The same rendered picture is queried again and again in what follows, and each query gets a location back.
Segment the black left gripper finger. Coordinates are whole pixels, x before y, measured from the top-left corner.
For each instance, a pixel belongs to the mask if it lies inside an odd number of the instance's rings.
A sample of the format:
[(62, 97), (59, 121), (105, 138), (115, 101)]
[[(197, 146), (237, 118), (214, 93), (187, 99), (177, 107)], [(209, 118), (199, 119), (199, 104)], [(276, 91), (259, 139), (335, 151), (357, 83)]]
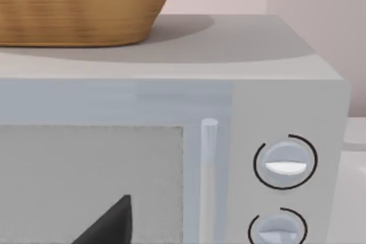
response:
[(132, 244), (131, 195), (124, 195), (71, 244)]

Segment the pale blue microwave door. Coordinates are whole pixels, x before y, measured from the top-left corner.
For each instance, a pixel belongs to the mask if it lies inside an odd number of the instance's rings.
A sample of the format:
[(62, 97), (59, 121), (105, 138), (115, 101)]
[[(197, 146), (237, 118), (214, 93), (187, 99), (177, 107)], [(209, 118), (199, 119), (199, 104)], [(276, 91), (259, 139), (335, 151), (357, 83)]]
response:
[(224, 239), (233, 84), (214, 80), (0, 79), (0, 125), (179, 125), (184, 139), (184, 239), (198, 239), (198, 132), (219, 122), (216, 169), (217, 241)]

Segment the pale blue microwave knob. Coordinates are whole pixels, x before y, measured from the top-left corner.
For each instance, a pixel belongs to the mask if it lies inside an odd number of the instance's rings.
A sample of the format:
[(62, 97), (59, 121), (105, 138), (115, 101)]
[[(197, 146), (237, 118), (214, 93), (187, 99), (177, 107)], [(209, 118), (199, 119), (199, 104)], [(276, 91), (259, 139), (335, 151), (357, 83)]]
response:
[(283, 141), (266, 149), (260, 159), (261, 174), (268, 183), (292, 186), (303, 180), (311, 167), (311, 154), (304, 145)]
[(255, 236), (257, 244), (299, 244), (303, 229), (295, 217), (274, 214), (258, 223)]

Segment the pale microwave oven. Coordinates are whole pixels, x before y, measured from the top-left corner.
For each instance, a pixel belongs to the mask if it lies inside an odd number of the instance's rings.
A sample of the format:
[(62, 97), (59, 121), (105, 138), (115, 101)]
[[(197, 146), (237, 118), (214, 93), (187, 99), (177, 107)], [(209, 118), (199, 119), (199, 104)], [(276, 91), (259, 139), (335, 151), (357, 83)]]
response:
[[(265, 217), (287, 214), (299, 244), (325, 244), (350, 86), (275, 15), (161, 15), (131, 46), (0, 48), (0, 79), (214, 80), (233, 84), (224, 239), (257, 244)], [(129, 194), (133, 244), (184, 239), (179, 125), (0, 125), (0, 244), (71, 244)], [(292, 186), (268, 183), (260, 159), (283, 141), (312, 164)]]

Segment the woven wooden basket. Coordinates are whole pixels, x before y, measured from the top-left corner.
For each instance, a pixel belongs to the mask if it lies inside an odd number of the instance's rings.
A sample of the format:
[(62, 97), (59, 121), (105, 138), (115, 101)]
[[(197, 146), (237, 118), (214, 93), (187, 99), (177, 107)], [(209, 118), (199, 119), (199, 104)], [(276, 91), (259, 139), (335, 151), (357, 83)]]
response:
[(0, 47), (139, 43), (166, 0), (0, 0)]

